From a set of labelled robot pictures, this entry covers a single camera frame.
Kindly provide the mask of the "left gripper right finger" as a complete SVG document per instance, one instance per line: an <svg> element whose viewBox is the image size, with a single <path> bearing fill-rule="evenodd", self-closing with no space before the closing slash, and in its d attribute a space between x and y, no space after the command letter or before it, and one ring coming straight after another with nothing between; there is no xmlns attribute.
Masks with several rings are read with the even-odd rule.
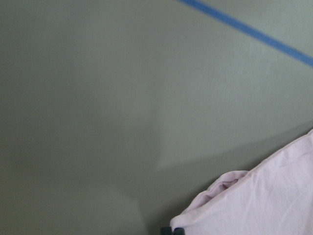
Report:
<svg viewBox="0 0 313 235"><path fill-rule="evenodd" d="M175 228L173 235L184 235L184 228Z"/></svg>

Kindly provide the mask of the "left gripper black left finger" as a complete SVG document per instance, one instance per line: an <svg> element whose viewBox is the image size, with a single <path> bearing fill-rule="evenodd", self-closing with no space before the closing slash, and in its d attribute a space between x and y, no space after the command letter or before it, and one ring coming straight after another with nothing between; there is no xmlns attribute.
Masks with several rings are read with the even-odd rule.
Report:
<svg viewBox="0 0 313 235"><path fill-rule="evenodd" d="M172 235L172 228L171 227L161 227L160 228L161 235Z"/></svg>

